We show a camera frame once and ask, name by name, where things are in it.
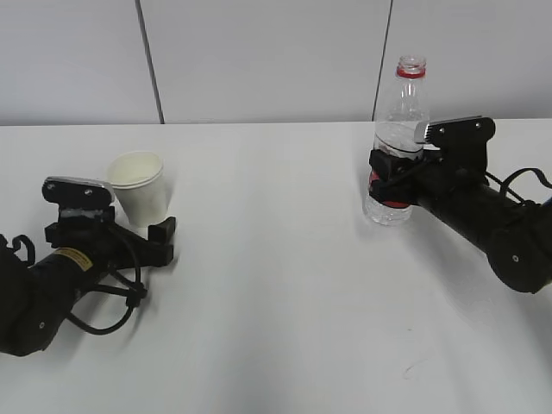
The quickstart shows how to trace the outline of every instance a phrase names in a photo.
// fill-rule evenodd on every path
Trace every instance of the yellow label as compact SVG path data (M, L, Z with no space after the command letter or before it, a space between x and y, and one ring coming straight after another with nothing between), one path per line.
M68 257L72 261L78 264L78 267L83 269L83 272L86 272L92 267L92 260L88 258L86 254L78 251L76 248L58 248L53 254L60 254L62 256Z

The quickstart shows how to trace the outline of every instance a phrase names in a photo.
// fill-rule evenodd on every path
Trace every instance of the white table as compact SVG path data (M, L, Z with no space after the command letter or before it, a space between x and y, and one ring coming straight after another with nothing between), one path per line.
M552 121L500 121L490 171L552 176ZM166 161L176 266L110 336L65 322L44 353L0 356L0 412L547 413L552 287L515 293L467 241L417 209L365 221L370 123L0 129L0 230L56 207L47 175L102 178L117 154ZM535 179L517 188L548 197ZM114 322L123 300L77 312Z

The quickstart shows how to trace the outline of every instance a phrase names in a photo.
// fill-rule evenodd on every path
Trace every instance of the paper cup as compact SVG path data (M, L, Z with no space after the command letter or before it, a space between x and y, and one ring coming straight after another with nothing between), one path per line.
M166 188L163 161L154 153L135 151L114 160L107 171L130 224L147 227L166 216Z

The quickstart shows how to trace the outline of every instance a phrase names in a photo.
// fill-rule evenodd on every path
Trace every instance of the plastic bottle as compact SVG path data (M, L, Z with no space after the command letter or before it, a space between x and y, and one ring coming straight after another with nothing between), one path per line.
M425 58L401 56L395 79L376 111L374 148L413 160L422 156L423 143L414 142L414 130L418 122L430 119L424 78ZM369 181L372 179L374 172L370 173ZM391 226L408 220L412 206L402 203L383 205L367 194L364 211L375 222Z

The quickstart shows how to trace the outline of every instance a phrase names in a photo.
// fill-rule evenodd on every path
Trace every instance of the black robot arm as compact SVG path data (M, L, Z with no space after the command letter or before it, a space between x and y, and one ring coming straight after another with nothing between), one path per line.
M24 356L45 349L68 319L94 335L121 328L147 295L141 267L163 267L173 260L171 239L176 219L149 226L147 240L115 223L113 192L106 183L48 178L44 198L60 206L56 223L46 227L47 242L56 250L35 264L35 249L25 236L8 246L0 235L0 352ZM28 258L16 252L22 244ZM134 269L135 280L119 271ZM125 288L103 285L108 274ZM127 311L108 328L94 328L72 314L88 292L126 298Z
M509 188L529 171L552 188L544 174L524 168L500 182L486 171L486 143L495 132L490 118L418 127L418 139L438 149L424 150L417 160L373 150L370 165L378 179L370 184L372 197L423 207L485 252L511 289L535 293L547 285L552 280L552 204L523 200ZM491 188L487 178L498 181L500 190Z

